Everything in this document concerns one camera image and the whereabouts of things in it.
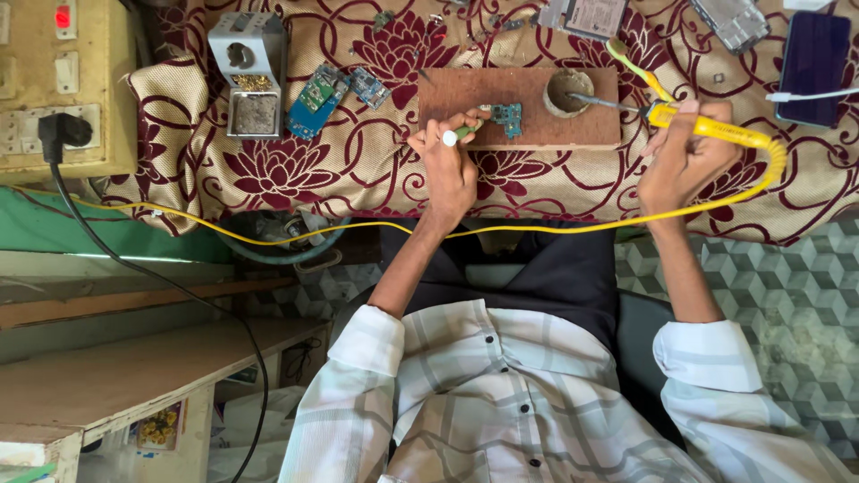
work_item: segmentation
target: hand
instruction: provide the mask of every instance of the hand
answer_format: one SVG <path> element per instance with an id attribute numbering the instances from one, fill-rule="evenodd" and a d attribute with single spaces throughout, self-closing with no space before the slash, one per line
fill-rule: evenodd
<path id="1" fill-rule="evenodd" d="M 700 105 L 684 101 L 667 129 L 660 129 L 642 151 L 642 156 L 656 157 L 638 182 L 638 198 L 643 215 L 655 215 L 688 206 L 719 175 L 740 159 L 736 144 L 716 138 L 693 136 L 700 114 L 731 123 L 731 103 L 713 102 Z M 658 220 L 656 225 L 685 227 L 682 217 Z"/>
<path id="2" fill-rule="evenodd" d="M 442 134 L 463 125 L 474 127 L 478 118 L 489 119 L 490 114 L 481 109 L 455 114 L 439 122 L 430 119 L 427 128 L 408 139 L 427 171 L 429 207 L 421 221 L 431 223 L 445 235 L 453 231 L 466 211 L 477 201 L 478 168 L 465 151 L 465 145 L 474 139 L 470 132 L 455 147 L 442 142 Z"/>

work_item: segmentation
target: black pants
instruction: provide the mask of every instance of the black pants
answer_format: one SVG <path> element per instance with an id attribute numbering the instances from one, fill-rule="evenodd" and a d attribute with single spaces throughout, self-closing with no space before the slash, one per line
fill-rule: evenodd
<path id="1" fill-rule="evenodd" d="M 414 229 L 417 219 L 385 221 Z M 589 223 L 534 220 L 533 225 L 553 228 Z M 466 231 L 460 225 L 456 231 Z M 381 227 L 382 271 L 403 247 L 409 235 Z M 612 353 L 617 332 L 618 291 L 614 277 L 614 230 L 576 235 L 526 231 L 509 262 L 525 267 L 502 290 L 471 287 L 465 265 L 486 263 L 488 257 L 474 235 L 445 240 L 436 251 L 405 312 L 483 298 L 489 309 L 523 309 L 544 312 L 570 321 L 592 333 Z"/>

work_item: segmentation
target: person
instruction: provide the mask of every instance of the person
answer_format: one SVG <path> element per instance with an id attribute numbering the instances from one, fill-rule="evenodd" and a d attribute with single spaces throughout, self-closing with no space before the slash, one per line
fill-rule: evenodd
<path id="1" fill-rule="evenodd" d="M 685 101 L 642 152 L 644 215 L 681 208 L 740 150 L 692 136 Z M 295 417 L 282 482 L 852 481 L 843 463 L 765 394 L 740 326 L 724 320 L 682 218 L 648 223 L 677 321 L 653 340 L 662 404 L 686 451 L 619 392 L 613 232 L 526 232 L 526 266 L 503 289 L 470 287 L 475 237 L 444 240 L 476 201 L 478 169 L 440 141 L 473 109 L 409 138 L 429 205 L 413 228 L 382 232 L 384 274 L 345 325 Z M 574 223 L 542 222 L 545 226 Z"/>

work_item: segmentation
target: shirt sleeve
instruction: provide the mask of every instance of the shirt sleeve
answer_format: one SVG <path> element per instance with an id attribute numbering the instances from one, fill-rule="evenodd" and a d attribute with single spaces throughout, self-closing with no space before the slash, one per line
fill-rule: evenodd
<path id="1" fill-rule="evenodd" d="M 278 481 L 378 480 L 393 432 L 403 337 L 402 323 L 375 307 L 352 316 L 298 405 Z"/>
<path id="2" fill-rule="evenodd" d="M 662 404 L 715 481 L 856 481 L 763 390 L 740 326 L 669 322 L 653 344 Z"/>

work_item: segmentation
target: blue circuit board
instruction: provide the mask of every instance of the blue circuit board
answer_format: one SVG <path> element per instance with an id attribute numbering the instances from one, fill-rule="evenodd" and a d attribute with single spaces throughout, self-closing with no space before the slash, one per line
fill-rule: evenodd
<path id="1" fill-rule="evenodd" d="M 507 135 L 507 139 L 522 135 L 522 104 L 519 102 L 509 106 L 492 104 L 490 115 L 490 121 L 504 126 L 504 134 Z"/>
<path id="2" fill-rule="evenodd" d="M 293 102 L 292 107 L 289 108 L 289 118 L 287 119 L 287 129 L 289 129 L 289 132 L 308 141 L 318 136 L 320 131 L 322 131 L 322 126 L 325 125 L 328 117 L 334 112 L 334 108 L 343 99 L 343 96 L 349 89 L 350 83 L 351 80 L 341 74 L 341 77 L 333 86 L 334 93 L 328 97 L 315 113 L 311 113 L 307 106 L 300 101 Z M 309 87 L 310 82 L 304 86 L 302 94 Z"/>
<path id="3" fill-rule="evenodd" d="M 374 110 L 391 95 L 391 89 L 383 86 L 363 67 L 352 71 L 352 90 L 358 94 L 359 99 Z"/>

